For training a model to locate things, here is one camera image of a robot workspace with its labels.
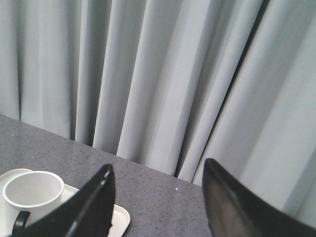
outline table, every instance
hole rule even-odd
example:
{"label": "table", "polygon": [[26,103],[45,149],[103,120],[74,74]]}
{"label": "table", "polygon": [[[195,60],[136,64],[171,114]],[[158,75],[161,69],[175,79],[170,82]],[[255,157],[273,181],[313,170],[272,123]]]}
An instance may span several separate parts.
{"label": "table", "polygon": [[81,188],[110,163],[116,204],[130,214],[125,237],[210,237],[201,187],[0,115],[0,175],[16,168],[58,174]]}

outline white tray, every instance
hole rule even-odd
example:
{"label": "white tray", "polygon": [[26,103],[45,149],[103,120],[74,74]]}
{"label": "white tray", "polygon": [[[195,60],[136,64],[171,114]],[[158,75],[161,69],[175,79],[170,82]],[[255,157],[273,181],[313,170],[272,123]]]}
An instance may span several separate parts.
{"label": "white tray", "polygon": [[[3,227],[4,220],[4,198],[2,195],[2,190],[7,181],[11,178],[15,177],[18,174],[23,174],[29,172],[29,169],[13,169],[11,171],[6,172],[5,174],[0,176],[0,237],[9,236],[10,233],[5,232],[5,228]],[[73,196],[79,189],[76,189],[72,186],[65,184],[65,188],[62,194],[62,202],[67,201],[71,196]],[[108,237],[120,237],[124,234],[126,228],[128,227],[130,222],[130,216],[128,211],[126,211],[123,207],[114,204],[113,217],[112,217],[112,227],[110,228],[110,232]]]}

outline white mug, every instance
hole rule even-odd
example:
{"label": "white mug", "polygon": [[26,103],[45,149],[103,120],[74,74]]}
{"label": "white mug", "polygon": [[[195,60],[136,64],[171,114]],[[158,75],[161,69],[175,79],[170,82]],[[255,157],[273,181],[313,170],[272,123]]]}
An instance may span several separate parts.
{"label": "white mug", "polygon": [[[5,200],[5,227],[7,233],[21,229],[44,217],[61,204],[63,180],[46,171],[30,171],[10,179],[2,194]],[[24,215],[23,227],[19,218]]]}

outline curtain fold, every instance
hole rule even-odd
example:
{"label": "curtain fold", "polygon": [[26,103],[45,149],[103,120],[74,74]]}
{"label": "curtain fold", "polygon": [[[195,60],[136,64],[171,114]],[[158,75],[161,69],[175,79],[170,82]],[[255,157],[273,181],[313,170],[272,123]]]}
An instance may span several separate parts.
{"label": "curtain fold", "polygon": [[270,1],[194,183],[201,183],[205,158],[214,157],[258,196],[289,210],[295,185],[316,158],[315,12],[314,1]]}
{"label": "curtain fold", "polygon": [[20,119],[15,1],[0,1],[0,112]]}
{"label": "curtain fold", "polygon": [[215,158],[316,226],[315,12],[313,0],[3,0],[0,113],[198,185]]}

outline mug handle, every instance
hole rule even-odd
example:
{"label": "mug handle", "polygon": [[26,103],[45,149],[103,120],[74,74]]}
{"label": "mug handle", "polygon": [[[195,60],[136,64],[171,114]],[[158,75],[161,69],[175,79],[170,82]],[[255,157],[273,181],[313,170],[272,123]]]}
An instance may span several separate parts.
{"label": "mug handle", "polygon": [[25,228],[25,224],[30,216],[30,212],[28,211],[20,211],[20,213],[18,214],[18,216],[15,219],[14,225],[13,225],[13,229],[12,229],[12,234],[23,230]]}

